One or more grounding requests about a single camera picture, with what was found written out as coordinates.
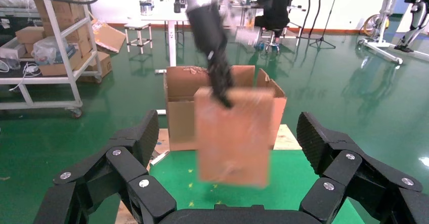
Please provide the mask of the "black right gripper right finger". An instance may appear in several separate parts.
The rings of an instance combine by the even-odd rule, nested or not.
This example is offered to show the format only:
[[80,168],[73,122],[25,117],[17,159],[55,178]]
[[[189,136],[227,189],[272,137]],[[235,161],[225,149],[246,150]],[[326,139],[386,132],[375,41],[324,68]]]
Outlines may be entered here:
[[428,195],[418,180],[367,155],[346,133],[323,127],[309,112],[300,114],[296,134],[318,176],[301,212],[332,223],[351,198],[380,223],[428,223]]

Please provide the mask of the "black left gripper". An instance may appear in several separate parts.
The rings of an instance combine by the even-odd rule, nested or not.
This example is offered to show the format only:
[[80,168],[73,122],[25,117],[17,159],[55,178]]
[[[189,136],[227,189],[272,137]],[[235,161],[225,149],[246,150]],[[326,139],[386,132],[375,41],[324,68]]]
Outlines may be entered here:
[[213,96],[227,109],[233,107],[227,92],[234,80],[226,57],[227,33],[217,3],[205,4],[186,11],[195,45],[207,59],[207,70]]

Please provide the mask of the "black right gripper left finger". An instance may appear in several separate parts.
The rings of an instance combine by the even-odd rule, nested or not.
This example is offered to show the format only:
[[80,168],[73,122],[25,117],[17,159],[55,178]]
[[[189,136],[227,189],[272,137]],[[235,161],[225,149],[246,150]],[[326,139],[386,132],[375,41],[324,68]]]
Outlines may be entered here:
[[158,114],[150,110],[138,125],[115,132],[99,152],[60,171],[34,222],[88,223],[117,194],[137,223],[160,223],[177,203],[147,170],[158,134]]

